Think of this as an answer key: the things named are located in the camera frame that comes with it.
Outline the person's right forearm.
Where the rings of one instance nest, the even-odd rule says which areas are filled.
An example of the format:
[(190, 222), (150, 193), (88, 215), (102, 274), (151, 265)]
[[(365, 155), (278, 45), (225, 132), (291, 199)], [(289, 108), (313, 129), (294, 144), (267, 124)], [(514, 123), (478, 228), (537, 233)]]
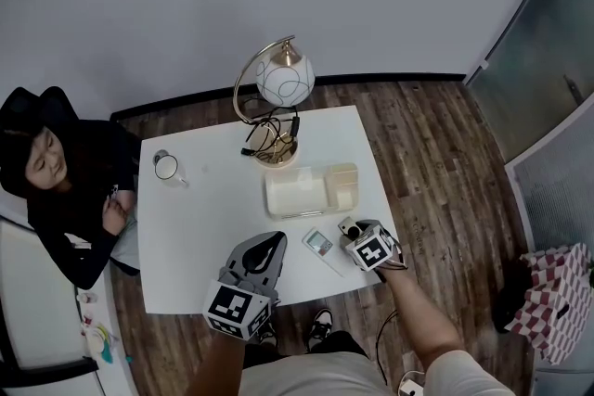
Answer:
[(401, 327), (424, 370), (440, 356), (464, 350), (455, 326), (408, 270), (381, 267), (379, 273), (392, 292)]

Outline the brass globe table lamp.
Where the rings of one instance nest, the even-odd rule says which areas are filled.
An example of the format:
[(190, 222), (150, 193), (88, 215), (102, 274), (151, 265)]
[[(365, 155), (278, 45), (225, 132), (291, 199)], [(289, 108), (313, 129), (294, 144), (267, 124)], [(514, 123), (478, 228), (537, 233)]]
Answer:
[[(294, 39), (286, 36), (257, 51), (233, 86), (233, 109), (251, 127), (240, 155), (268, 169), (287, 166), (295, 159), (301, 126), (298, 106), (312, 94), (316, 83), (311, 60), (293, 45)], [(239, 103), (240, 87), (250, 70), (255, 74), (258, 97), (272, 106), (253, 117), (245, 115)]]

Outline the person's black trousers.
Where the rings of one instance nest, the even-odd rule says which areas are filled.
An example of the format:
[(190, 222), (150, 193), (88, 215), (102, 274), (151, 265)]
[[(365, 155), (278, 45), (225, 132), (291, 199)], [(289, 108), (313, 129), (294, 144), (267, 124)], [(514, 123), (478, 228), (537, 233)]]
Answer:
[[(334, 352), (350, 352), (368, 357), (351, 334), (344, 330), (331, 332), (304, 355)], [(247, 369), (260, 364), (269, 364), (284, 358), (286, 358), (286, 355), (281, 354), (276, 348), (267, 347), (264, 344), (247, 344), (245, 346), (243, 368)]]

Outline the white power adapter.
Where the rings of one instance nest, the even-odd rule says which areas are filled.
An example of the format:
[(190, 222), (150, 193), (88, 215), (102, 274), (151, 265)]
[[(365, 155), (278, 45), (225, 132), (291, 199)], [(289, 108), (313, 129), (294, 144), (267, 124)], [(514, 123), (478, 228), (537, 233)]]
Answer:
[(397, 389), (398, 396), (423, 396), (425, 373), (417, 370), (406, 371)]

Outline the person's black white right shoe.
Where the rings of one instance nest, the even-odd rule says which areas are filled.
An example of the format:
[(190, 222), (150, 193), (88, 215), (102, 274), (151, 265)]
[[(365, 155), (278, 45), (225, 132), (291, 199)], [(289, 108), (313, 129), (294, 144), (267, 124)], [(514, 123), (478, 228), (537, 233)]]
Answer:
[(333, 315), (330, 309), (320, 310), (310, 326), (304, 343), (307, 351), (311, 351), (317, 344), (324, 341), (332, 331)]

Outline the glass mug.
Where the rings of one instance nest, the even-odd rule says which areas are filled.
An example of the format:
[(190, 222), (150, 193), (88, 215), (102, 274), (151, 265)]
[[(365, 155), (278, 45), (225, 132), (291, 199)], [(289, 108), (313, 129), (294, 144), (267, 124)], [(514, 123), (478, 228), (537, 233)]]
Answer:
[(181, 161), (165, 149), (153, 157), (154, 173), (162, 184), (170, 188), (188, 188), (189, 181)]

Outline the red white checkered bag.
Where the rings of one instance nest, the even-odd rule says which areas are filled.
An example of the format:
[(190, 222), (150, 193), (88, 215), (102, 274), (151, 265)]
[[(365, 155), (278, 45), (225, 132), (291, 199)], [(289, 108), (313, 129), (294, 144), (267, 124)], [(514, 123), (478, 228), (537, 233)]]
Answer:
[(545, 362), (561, 364), (581, 339), (594, 304), (590, 250), (584, 243), (539, 250), (523, 254), (520, 264), (529, 286), (504, 329), (526, 337)]

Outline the frosted glass door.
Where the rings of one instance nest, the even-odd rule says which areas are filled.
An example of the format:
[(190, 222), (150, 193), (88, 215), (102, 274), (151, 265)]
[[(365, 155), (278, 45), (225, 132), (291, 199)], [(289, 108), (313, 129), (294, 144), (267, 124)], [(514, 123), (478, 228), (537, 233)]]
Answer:
[(523, 0), (485, 59), (468, 86), (512, 160), (578, 107), (563, 75), (594, 93), (594, 0)]

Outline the person's beige shirt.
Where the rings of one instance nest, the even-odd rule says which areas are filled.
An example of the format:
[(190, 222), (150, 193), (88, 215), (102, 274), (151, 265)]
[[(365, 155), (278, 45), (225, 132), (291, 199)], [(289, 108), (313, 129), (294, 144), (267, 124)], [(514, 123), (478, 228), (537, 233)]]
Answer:
[[(425, 373), (424, 396), (515, 396), (465, 351), (449, 351)], [(239, 396), (394, 396), (379, 370), (352, 352), (305, 354), (242, 372)]]

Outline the cream plastic organizer tray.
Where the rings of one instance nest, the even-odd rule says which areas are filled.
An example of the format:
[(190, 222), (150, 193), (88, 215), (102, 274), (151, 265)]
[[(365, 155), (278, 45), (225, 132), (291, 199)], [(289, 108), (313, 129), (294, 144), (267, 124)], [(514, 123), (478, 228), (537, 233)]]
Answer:
[(350, 211), (359, 201), (358, 168), (341, 163), (267, 172), (265, 199), (276, 220)]

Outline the person's left forearm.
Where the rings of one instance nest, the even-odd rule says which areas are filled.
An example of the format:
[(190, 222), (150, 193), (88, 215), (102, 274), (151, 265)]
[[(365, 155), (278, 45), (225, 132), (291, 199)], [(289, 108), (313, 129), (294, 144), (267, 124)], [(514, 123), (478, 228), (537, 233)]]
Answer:
[(217, 332), (185, 396), (238, 396), (246, 342)]

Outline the person's black white shoe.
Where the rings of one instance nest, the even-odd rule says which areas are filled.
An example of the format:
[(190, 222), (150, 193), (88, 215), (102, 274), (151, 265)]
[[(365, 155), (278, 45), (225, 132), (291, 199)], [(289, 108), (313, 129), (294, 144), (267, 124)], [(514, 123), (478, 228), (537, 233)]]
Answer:
[(275, 350), (278, 348), (278, 334), (270, 320), (258, 329), (256, 337), (259, 345)]
[(317, 344), (324, 341), (332, 331), (333, 315), (330, 309), (320, 310), (310, 326), (304, 343), (307, 351), (311, 351)]

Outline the white bowl with colourful items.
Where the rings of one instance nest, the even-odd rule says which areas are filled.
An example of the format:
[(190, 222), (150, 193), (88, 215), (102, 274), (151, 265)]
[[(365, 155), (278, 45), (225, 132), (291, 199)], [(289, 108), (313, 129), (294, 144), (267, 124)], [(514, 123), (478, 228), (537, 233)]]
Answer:
[(106, 364), (112, 364), (120, 340), (103, 325), (85, 326), (83, 332), (91, 355)]

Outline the white remote control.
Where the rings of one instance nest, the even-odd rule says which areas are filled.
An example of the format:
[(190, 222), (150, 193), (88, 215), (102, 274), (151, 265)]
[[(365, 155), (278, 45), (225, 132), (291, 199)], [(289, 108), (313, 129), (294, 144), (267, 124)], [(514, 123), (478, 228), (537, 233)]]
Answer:
[(318, 229), (312, 228), (303, 237), (302, 243), (335, 274), (346, 277), (348, 267), (343, 260), (342, 251)]

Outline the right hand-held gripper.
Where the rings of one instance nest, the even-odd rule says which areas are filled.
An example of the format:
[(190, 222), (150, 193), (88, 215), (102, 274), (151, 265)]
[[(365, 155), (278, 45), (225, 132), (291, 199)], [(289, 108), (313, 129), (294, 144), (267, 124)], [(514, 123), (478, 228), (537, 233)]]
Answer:
[(398, 268), (402, 266), (402, 249), (397, 240), (378, 220), (361, 220), (356, 225), (361, 230), (357, 240), (342, 235), (339, 243), (357, 267), (365, 272), (382, 265)]

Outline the person's black white left shoe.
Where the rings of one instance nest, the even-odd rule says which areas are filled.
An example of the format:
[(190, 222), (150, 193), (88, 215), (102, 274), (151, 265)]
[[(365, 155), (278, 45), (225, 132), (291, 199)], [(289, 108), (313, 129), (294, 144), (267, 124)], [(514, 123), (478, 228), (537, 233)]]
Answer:
[(258, 329), (256, 337), (259, 345), (275, 350), (278, 348), (278, 334), (270, 320)]

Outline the glass partition with blinds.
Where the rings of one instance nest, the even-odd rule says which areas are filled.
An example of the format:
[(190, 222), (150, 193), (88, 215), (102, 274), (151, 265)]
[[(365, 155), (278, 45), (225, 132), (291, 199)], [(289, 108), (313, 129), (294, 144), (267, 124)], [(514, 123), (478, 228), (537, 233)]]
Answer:
[(529, 250), (584, 244), (594, 257), (594, 93), (505, 171)]

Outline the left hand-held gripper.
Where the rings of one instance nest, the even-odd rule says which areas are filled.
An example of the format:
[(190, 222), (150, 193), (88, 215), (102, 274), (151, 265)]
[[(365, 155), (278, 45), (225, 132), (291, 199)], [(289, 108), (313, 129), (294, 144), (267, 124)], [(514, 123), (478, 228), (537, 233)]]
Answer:
[[(221, 276), (209, 286), (203, 316), (210, 329), (250, 340), (270, 318), (278, 303), (274, 289), (288, 245), (284, 232), (259, 234), (239, 243)], [(264, 275), (262, 282), (247, 275)]]

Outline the black bag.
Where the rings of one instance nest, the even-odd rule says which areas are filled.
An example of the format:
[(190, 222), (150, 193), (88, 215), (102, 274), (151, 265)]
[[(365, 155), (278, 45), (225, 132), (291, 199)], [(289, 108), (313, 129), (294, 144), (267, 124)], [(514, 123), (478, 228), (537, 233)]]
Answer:
[(525, 303), (525, 292), (532, 287), (531, 270), (518, 259), (508, 262), (504, 267), (504, 286), (496, 295), (492, 305), (492, 321), (499, 334), (508, 333), (509, 324), (515, 313)]

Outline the white black-framed desk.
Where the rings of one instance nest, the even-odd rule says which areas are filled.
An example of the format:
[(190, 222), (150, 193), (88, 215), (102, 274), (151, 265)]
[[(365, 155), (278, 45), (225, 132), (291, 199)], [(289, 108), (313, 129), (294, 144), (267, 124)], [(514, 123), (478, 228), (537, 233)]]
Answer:
[[(37, 235), (22, 220), (0, 211), (0, 346), (6, 396), (138, 396), (121, 340), (111, 275), (105, 271), (88, 290), (98, 302), (81, 304), (81, 292), (53, 263)], [(93, 357), (83, 328), (103, 325), (120, 342), (114, 362)]]

